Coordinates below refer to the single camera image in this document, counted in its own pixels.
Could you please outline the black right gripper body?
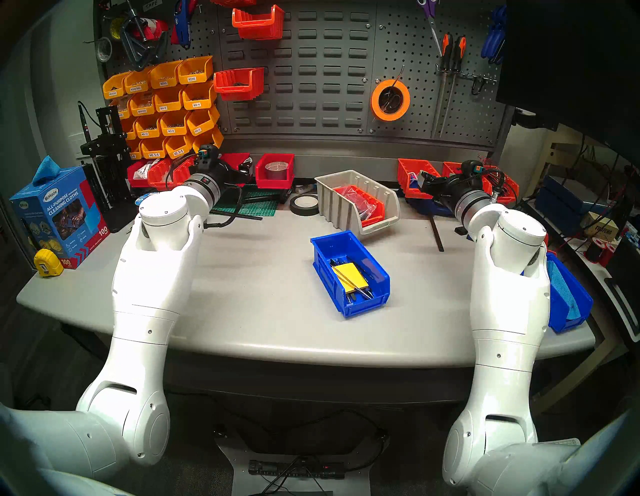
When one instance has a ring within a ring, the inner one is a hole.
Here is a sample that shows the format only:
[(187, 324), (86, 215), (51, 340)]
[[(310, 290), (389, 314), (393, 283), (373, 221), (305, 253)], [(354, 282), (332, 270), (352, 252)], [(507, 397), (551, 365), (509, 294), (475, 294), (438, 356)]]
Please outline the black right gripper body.
[(479, 175), (464, 175), (462, 173), (450, 175), (443, 185), (443, 189), (450, 191), (450, 211), (455, 211), (462, 196), (479, 189)]

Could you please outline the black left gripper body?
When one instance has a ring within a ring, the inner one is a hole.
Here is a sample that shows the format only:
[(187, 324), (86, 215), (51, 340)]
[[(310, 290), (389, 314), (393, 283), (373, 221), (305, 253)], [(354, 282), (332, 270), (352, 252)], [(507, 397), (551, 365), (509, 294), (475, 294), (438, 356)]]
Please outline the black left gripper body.
[(251, 171), (239, 171), (239, 165), (234, 169), (225, 161), (214, 162), (214, 182), (221, 188), (229, 184), (236, 185), (235, 172), (251, 173)]

